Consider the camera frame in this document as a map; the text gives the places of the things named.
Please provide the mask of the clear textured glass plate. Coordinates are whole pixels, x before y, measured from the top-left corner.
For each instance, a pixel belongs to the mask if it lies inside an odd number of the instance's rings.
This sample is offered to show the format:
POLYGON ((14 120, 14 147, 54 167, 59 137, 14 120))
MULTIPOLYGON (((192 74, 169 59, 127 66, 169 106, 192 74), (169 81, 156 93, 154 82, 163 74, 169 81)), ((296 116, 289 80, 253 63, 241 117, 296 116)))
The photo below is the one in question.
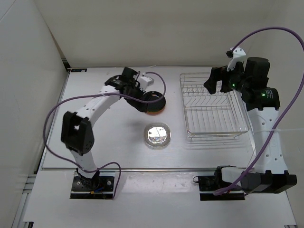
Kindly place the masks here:
POLYGON ((166 123, 153 122, 145 126, 143 138, 151 149, 163 149, 171 141, 171 130, 166 123))

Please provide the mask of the orange plastic plate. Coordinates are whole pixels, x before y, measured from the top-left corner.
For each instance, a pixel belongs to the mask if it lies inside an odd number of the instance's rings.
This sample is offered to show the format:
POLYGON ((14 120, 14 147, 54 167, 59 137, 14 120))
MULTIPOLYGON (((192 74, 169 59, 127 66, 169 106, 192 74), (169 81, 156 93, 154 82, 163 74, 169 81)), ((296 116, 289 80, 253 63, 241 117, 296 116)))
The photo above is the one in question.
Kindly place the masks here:
POLYGON ((155 116, 161 114, 165 110, 165 106, 161 110, 157 111, 147 111, 147 115, 155 116))

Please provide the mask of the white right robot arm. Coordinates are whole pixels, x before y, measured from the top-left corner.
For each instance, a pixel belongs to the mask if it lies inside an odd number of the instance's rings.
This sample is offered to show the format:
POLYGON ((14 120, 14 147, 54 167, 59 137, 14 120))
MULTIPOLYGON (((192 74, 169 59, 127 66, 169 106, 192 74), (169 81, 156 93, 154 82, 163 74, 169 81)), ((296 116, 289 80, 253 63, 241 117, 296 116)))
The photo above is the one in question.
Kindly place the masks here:
POLYGON ((250 57, 247 63, 237 62, 233 69, 227 66, 213 67, 208 80, 204 83, 213 95, 217 83, 221 82, 222 93, 237 91, 246 105, 251 122, 256 156, 252 163, 241 169, 222 166, 219 175, 213 178, 217 188, 215 196, 228 193, 240 187, 246 194, 278 194, 297 184, 297 176, 290 174, 284 161, 280 135, 276 132, 283 114, 279 112, 278 91, 268 87, 268 59, 250 57))

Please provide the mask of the black plastic plate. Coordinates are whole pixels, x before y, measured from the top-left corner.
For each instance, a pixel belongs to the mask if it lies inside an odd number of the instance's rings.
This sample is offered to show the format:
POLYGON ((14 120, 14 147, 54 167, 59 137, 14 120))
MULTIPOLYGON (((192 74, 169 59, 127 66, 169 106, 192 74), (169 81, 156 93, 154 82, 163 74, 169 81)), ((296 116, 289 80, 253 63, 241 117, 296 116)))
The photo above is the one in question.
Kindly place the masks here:
POLYGON ((151 95, 150 101, 155 101, 155 100, 158 100, 159 98, 163 97, 161 100, 159 100, 157 102, 149 103, 148 111, 161 110, 166 105, 166 99, 163 96, 163 94, 160 92, 149 91, 149 92, 146 92, 144 95, 151 95))

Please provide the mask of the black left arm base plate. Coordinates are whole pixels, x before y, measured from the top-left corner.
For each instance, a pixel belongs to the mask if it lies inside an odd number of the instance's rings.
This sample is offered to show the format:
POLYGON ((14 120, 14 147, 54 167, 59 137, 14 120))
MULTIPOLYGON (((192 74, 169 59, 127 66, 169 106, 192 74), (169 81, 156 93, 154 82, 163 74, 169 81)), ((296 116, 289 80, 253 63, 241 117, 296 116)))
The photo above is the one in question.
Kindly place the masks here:
POLYGON ((112 200, 114 195, 114 174, 106 173, 93 182, 83 180, 76 172, 71 185, 70 199, 112 200))

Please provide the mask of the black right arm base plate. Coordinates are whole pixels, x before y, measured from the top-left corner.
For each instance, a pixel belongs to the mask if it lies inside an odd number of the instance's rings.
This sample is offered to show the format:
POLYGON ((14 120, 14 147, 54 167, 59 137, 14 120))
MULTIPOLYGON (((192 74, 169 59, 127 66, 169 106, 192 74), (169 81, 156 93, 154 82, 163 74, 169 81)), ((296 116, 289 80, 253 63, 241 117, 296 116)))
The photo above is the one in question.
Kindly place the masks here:
POLYGON ((194 176, 192 181, 199 185, 200 201, 236 201, 245 199, 245 193, 239 186, 224 192, 222 195, 215 196, 213 192, 230 185, 230 183, 218 181, 215 176, 194 176))

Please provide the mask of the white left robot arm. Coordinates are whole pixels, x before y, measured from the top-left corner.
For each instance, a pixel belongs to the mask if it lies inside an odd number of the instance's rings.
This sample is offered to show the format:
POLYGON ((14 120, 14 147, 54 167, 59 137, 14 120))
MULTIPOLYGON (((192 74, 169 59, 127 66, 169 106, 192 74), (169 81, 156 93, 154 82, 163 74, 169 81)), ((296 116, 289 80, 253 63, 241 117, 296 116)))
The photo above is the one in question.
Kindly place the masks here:
POLYGON ((80 166, 78 173, 84 177, 83 184, 89 190, 95 190, 100 183, 91 152, 95 142, 93 126, 111 105, 121 99, 121 94, 141 99, 147 87, 154 83, 150 77, 136 75, 135 70, 125 67, 121 75, 109 78, 98 92, 99 95, 109 95, 95 96, 77 111, 67 111, 63 116, 61 141, 80 166))

